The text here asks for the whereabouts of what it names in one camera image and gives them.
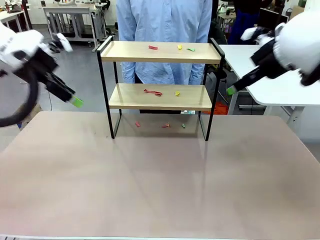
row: red piece on table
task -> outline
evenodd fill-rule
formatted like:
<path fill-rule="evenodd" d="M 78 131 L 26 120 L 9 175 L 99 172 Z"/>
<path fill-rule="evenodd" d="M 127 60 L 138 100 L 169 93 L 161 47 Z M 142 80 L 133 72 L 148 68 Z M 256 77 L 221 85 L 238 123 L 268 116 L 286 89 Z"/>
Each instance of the red piece on table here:
<path fill-rule="evenodd" d="M 157 46 L 151 46 L 151 45 L 149 45 L 149 49 L 158 50 L 158 47 L 157 47 Z"/>
<path fill-rule="evenodd" d="M 159 97 L 161 97 L 161 96 L 163 95 L 162 92 L 159 92 L 159 91 L 149 91 L 149 90 L 147 90 L 147 89 L 145 89 L 144 92 L 147 93 L 147 94 L 154 94 L 154 95 L 159 96 Z"/>

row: black hose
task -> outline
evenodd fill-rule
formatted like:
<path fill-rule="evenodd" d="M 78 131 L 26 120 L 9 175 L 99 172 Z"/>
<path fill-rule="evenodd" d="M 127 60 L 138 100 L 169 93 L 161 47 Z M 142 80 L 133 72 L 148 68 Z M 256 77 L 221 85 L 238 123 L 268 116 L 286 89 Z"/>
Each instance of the black hose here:
<path fill-rule="evenodd" d="M 21 123 L 34 109 L 37 103 L 39 86 L 38 80 L 31 69 L 25 71 L 27 82 L 29 83 L 29 96 L 24 104 L 21 105 L 20 110 L 12 116 L 0 118 L 0 128 Z"/>

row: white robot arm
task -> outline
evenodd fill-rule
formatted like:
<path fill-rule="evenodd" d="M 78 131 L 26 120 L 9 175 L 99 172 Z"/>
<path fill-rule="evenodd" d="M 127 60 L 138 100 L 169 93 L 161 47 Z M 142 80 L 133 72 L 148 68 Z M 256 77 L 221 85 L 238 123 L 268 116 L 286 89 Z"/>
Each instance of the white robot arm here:
<path fill-rule="evenodd" d="M 247 29 L 242 40 L 256 39 L 261 48 L 251 57 L 257 66 L 228 88 L 232 95 L 262 79 L 275 79 L 300 69 L 301 84 L 309 86 L 320 80 L 320 12 L 304 12 L 281 23 L 274 32 L 256 27 Z"/>
<path fill-rule="evenodd" d="M 61 50 L 72 48 L 61 34 L 53 36 L 53 41 L 45 44 L 44 37 L 35 30 L 15 33 L 0 22 L 0 79 L 15 74 L 29 84 L 29 96 L 19 112 L 13 116 L 0 118 L 0 127 L 17 124 L 27 117 L 38 99 L 38 83 L 64 102 L 81 107 L 83 102 L 74 96 L 69 88 L 53 71 L 58 64 L 52 57 Z"/>

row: two-tier shelf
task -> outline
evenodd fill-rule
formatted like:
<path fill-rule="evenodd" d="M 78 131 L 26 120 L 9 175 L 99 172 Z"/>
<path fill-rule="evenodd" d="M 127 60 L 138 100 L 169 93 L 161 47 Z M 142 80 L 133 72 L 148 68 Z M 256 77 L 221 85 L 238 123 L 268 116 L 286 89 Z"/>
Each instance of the two-tier shelf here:
<path fill-rule="evenodd" d="M 225 53 L 212 38 L 211 43 L 180 42 L 141 42 L 114 41 L 110 36 L 97 50 L 97 58 L 102 81 L 102 88 L 109 121 L 110 135 L 116 137 L 122 116 L 122 109 L 137 110 L 193 110 L 198 111 L 204 139 L 209 140 L 214 109 L 217 101 L 220 80 L 219 72 L 223 70 Z M 157 46 L 158 50 L 148 46 Z M 107 86 L 102 62 L 113 62 L 116 86 L 108 100 Z M 128 84 L 118 83 L 116 62 L 153 62 L 153 63 L 186 63 L 205 64 L 202 85 L 165 85 L 165 84 Z M 213 100 L 211 101 L 205 84 L 209 65 L 219 65 Z M 144 89 L 163 93 L 161 97 L 147 94 Z M 110 109 L 119 109 L 119 118 L 115 128 L 112 124 Z M 210 112 L 207 130 L 201 118 L 201 112 Z"/>

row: blue shirt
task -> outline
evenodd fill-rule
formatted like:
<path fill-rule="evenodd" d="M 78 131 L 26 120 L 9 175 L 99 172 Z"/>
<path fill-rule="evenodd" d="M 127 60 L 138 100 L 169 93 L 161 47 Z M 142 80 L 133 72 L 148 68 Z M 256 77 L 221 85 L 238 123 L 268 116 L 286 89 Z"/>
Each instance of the blue shirt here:
<path fill-rule="evenodd" d="M 117 0 L 120 41 L 207 43 L 212 0 Z M 204 64 L 123 62 L 125 83 L 201 84 Z"/>

